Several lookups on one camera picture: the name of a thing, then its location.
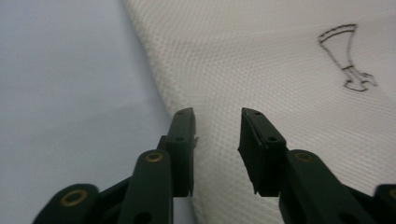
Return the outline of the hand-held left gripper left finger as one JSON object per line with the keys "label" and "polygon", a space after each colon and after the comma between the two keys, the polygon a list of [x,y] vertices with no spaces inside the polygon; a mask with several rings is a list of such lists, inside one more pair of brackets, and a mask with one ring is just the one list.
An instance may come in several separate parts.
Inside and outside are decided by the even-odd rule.
{"label": "hand-held left gripper left finger", "polygon": [[197,143],[195,134],[193,108],[184,108],[175,113],[168,134],[161,137],[157,146],[170,155],[175,197],[187,197],[193,194],[193,150]]}

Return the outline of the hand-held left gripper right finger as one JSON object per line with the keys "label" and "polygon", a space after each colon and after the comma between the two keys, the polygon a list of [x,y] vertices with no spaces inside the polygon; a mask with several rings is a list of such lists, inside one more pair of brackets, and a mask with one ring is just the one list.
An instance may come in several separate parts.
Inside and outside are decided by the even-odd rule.
{"label": "hand-held left gripper right finger", "polygon": [[238,152],[247,168],[255,193],[277,197],[280,163],[287,152],[285,138],[260,111],[243,107]]}

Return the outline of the cream mesh laundry bag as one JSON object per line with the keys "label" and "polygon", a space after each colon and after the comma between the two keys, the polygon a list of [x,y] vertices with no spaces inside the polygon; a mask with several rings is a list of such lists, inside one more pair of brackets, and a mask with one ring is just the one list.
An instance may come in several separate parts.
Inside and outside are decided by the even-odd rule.
{"label": "cream mesh laundry bag", "polygon": [[170,113],[196,116],[199,224],[283,224],[238,153],[241,111],[346,185],[396,183],[396,0],[124,0]]}

